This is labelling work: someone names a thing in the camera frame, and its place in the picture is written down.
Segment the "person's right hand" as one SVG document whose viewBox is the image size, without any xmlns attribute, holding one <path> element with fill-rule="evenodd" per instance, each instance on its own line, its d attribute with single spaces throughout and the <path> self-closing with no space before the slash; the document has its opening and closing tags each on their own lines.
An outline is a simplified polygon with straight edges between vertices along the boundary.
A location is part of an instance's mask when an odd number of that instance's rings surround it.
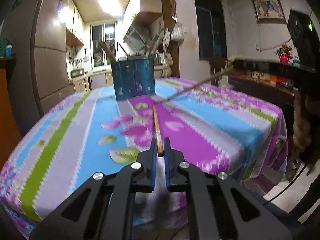
<svg viewBox="0 0 320 240">
<path fill-rule="evenodd" d="M 294 145 L 303 162 L 315 163 L 319 159 L 319 98 L 298 94 L 294 109 Z"/>
</svg>

